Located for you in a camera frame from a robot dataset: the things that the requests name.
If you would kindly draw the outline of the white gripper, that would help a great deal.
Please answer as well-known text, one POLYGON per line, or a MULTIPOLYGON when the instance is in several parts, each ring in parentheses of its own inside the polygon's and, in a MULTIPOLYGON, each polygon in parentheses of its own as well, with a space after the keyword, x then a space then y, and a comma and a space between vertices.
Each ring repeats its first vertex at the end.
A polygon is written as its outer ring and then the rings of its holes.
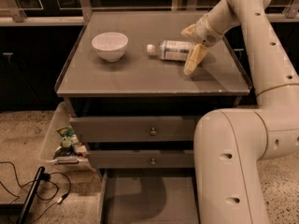
POLYGON ((207 47, 212 47, 223 38, 223 34, 216 32, 208 21, 208 16, 202 16, 196 24, 192 24, 181 31, 184 37, 193 37, 196 43, 188 53, 183 72, 186 76, 191 75, 198 64, 207 55, 207 47))

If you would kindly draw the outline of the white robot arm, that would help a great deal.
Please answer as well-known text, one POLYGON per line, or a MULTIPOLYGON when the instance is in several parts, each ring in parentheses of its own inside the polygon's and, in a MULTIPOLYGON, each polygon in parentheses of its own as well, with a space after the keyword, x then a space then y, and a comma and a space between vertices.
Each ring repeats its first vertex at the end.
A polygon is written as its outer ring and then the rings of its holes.
POLYGON ((257 162, 298 148, 299 76, 264 12, 270 1, 220 0, 182 32, 211 47, 241 27, 257 101, 252 109, 208 112, 196 125, 201 224, 269 224, 257 162))

